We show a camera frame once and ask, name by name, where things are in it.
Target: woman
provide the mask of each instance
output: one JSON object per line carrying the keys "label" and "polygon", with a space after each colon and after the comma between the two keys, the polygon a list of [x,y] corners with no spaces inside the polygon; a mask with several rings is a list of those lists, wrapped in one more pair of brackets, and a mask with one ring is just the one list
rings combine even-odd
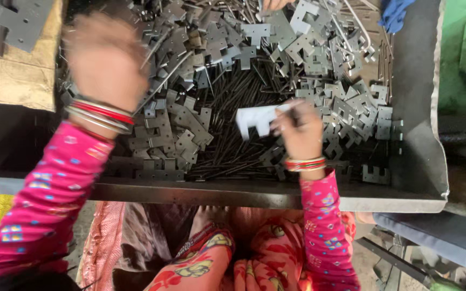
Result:
{"label": "woman", "polygon": [[[80,17],[69,36],[69,63],[81,94],[112,112],[132,112],[146,91],[134,31],[103,15]],[[321,120],[310,105],[292,103],[299,126],[284,113],[271,127],[290,163],[301,171],[305,226],[269,219],[251,243],[253,255],[227,272],[235,243],[225,211],[200,207],[189,241],[147,290],[356,290],[352,229],[338,209],[333,170],[320,167]],[[0,223],[0,290],[79,290],[65,274],[67,243],[78,212],[113,149],[116,127],[71,114],[26,177],[25,188]]]}

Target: pink sleeve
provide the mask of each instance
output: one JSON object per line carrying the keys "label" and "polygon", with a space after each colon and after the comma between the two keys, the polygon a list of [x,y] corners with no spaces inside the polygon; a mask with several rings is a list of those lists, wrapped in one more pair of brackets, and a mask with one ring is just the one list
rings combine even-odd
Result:
{"label": "pink sleeve", "polygon": [[313,273],[314,290],[358,290],[352,245],[341,222],[335,172],[333,169],[326,172],[324,179],[300,181],[307,268]]}
{"label": "pink sleeve", "polygon": [[40,265],[63,272],[73,223],[113,144],[62,122],[0,222],[0,275]]}

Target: blue cloth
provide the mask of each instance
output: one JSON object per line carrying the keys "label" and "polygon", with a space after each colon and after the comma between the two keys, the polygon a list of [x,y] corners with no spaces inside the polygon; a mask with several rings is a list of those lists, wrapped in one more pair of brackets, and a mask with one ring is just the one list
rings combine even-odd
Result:
{"label": "blue cloth", "polygon": [[383,26],[387,33],[396,33],[404,26],[405,9],[415,0],[388,0],[382,1],[385,7],[379,25]]}

